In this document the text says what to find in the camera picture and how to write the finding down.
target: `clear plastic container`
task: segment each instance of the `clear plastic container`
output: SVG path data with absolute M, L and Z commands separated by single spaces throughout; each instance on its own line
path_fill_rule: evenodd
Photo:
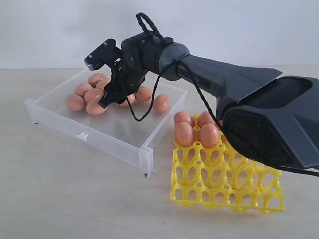
M 110 75 L 103 69 L 100 72 Z M 142 122 L 134 120 L 129 107 L 115 104 L 108 106 L 99 116 L 90 116 L 85 109 L 80 112 L 69 110 L 64 103 L 65 97 L 73 93 L 76 86 L 86 83 L 91 74 L 91 71 L 83 70 L 38 99 L 26 100 L 32 121 L 63 138 L 122 160 L 150 177 L 153 149 L 171 128 L 173 115 L 184 108 L 187 90 L 159 82 L 156 96 L 169 95 L 170 107 L 163 114 L 152 109 Z M 154 77 L 146 77 L 142 85 L 152 89 L 154 82 Z M 137 101 L 132 104 L 138 118 L 146 112 L 149 104 Z

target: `egg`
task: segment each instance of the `egg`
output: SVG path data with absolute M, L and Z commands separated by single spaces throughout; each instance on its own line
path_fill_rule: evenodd
M 202 128 L 207 123 L 211 123 L 211 124 L 215 125 L 215 121 L 213 120 L 210 113 L 208 111 L 204 111 L 198 117 L 198 127 Z
M 128 95 L 128 99 L 129 99 L 129 102 L 130 102 L 131 104 L 133 104 L 134 101 L 135 101 L 135 96 L 134 96 L 134 94 Z M 123 101 L 122 103 L 120 103 L 120 104 L 118 104 L 118 105 L 119 105 L 119 106 L 129 106 L 129 103 L 128 103 L 127 100 L 125 100 L 125 101 Z
M 100 97 L 96 97 L 92 99 L 87 105 L 86 105 L 86 112 L 92 116 L 97 116 L 102 114 L 106 108 L 104 109 L 99 105 Z
M 103 95 L 104 95 L 104 93 L 100 89 L 92 88 L 92 89 L 88 90 L 87 93 L 85 93 L 84 101 L 86 103 L 89 103 L 92 99 L 94 99 L 96 97 L 102 97 Z
M 77 86 L 74 93 L 83 97 L 90 89 L 92 89 L 92 86 L 89 83 L 84 83 Z
M 138 91 L 134 94 L 135 98 L 140 102 L 149 101 L 152 97 L 151 90 L 146 86 L 140 86 Z
M 177 124 L 179 122 L 185 122 L 188 123 L 190 126 L 195 127 L 195 119 L 187 111 L 180 111 L 174 115 L 174 123 Z
M 73 111 L 80 111 L 84 108 L 84 100 L 77 94 L 70 94 L 65 98 L 66 106 Z
M 153 102 L 153 108 L 158 113 L 165 112 L 170 106 L 170 98 L 168 95 L 161 94 L 156 96 Z
M 96 88 L 100 89 L 101 91 L 104 92 L 104 87 L 110 82 L 111 80 L 109 78 L 105 80 L 101 80 L 96 84 Z
M 186 122 L 179 122 L 175 125 L 174 135 L 176 141 L 184 147 L 190 147 L 196 141 L 194 128 Z
M 103 73 L 94 73 L 93 75 L 91 75 L 88 79 L 88 83 L 92 86 L 92 87 L 95 87 L 96 84 L 99 82 L 99 81 L 102 81 L 102 80 L 106 80 L 107 77 L 106 75 L 104 75 Z
M 205 124 L 200 128 L 198 140 L 205 148 L 213 148 L 219 142 L 219 131 L 212 123 Z

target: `transparent tray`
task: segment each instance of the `transparent tray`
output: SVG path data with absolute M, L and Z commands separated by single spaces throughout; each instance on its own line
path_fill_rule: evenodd
M 103 69 L 99 72 L 110 75 Z M 64 103 L 65 97 L 73 93 L 76 86 L 87 82 L 91 74 L 91 71 L 83 70 L 38 99 L 26 100 L 33 123 L 122 160 L 140 170 L 145 177 L 150 177 L 153 173 L 153 150 L 171 127 L 173 115 L 184 108 L 187 90 L 160 82 L 156 96 L 169 95 L 170 107 L 163 114 L 152 109 L 142 122 L 134 120 L 129 107 L 115 104 L 108 106 L 106 112 L 99 116 L 90 116 L 85 109 L 80 112 L 69 110 Z M 146 77 L 142 85 L 152 89 L 154 82 L 154 77 Z M 133 103 L 138 118 L 146 112 L 149 104 Z

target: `white wall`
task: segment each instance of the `white wall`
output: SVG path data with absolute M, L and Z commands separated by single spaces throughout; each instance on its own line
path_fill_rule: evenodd
M 319 64 L 318 0 L 2 0 L 0 68 L 83 68 L 142 11 L 192 54 L 241 65 Z

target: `yellow egg tray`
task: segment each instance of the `yellow egg tray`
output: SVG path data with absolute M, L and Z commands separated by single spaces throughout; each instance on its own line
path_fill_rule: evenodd
M 199 115 L 194 115 L 197 124 Z M 195 127 L 198 140 L 199 127 Z M 230 207 L 262 214 L 283 212 L 281 171 L 237 153 L 219 131 L 219 143 L 205 148 L 199 141 L 183 147 L 174 140 L 171 200 L 184 207 L 202 204 L 209 209 Z

